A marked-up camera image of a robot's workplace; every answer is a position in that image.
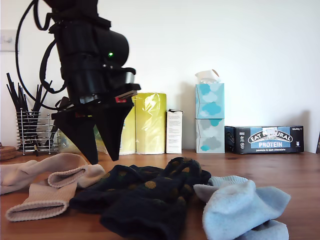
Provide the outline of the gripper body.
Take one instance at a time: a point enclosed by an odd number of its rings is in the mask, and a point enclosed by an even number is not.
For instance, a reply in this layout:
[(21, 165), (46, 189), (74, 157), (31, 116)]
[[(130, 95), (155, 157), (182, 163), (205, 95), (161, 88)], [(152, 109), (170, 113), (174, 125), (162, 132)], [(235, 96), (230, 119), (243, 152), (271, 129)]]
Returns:
[(103, 67), (72, 74), (66, 80), (69, 103), (63, 104), (53, 116), (75, 116), (94, 120), (96, 105), (132, 102), (141, 86), (135, 83), (136, 70), (130, 67)]

